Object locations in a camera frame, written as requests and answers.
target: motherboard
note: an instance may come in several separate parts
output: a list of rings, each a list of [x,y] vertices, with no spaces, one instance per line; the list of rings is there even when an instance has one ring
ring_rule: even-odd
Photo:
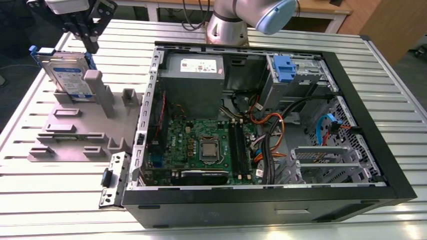
[[[146,181],[154,186],[255,184],[254,137],[254,125],[234,120],[171,120],[166,151],[150,154]]]

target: green circuit board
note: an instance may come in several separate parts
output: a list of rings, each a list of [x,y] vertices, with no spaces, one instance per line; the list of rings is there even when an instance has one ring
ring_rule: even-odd
[[[254,172],[251,176],[242,178],[233,177],[233,157],[229,138],[229,121],[218,120],[171,120],[169,125],[167,146],[163,156],[150,155],[153,163],[162,162],[151,168],[155,186],[167,186],[171,171],[207,170],[230,172],[229,185],[255,184]],[[253,124],[243,126],[245,137],[250,141],[250,136],[255,133]],[[205,141],[218,143],[218,159],[201,160],[202,146]],[[251,159],[247,153],[247,164],[251,169]]]

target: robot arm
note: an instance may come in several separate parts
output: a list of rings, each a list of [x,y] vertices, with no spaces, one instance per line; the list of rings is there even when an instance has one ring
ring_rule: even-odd
[[[111,0],[29,0],[29,8],[65,33],[73,32],[87,52],[97,54],[99,36],[114,18],[118,4]],[[94,22],[95,13],[99,20]]]
[[[297,5],[297,0],[217,0],[207,26],[210,43],[243,45],[249,41],[247,23],[266,35],[277,33]]]

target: aluminum table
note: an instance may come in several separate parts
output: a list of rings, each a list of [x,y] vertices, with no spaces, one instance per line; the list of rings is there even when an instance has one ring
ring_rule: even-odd
[[[114,20],[94,56],[114,92],[146,89],[155,41],[205,43],[181,24]],[[418,198],[341,223],[145,230],[126,210],[99,210],[107,162],[30,162],[27,155],[55,104],[42,70],[0,135],[0,236],[41,239],[426,239],[427,114],[370,41],[360,36],[249,31],[251,46],[337,53]],[[85,51],[65,34],[58,50]]]

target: wooden cabinet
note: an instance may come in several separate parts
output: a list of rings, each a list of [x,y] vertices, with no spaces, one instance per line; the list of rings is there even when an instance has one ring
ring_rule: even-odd
[[[353,9],[340,34],[368,35],[392,65],[427,32],[426,0],[345,0]]]

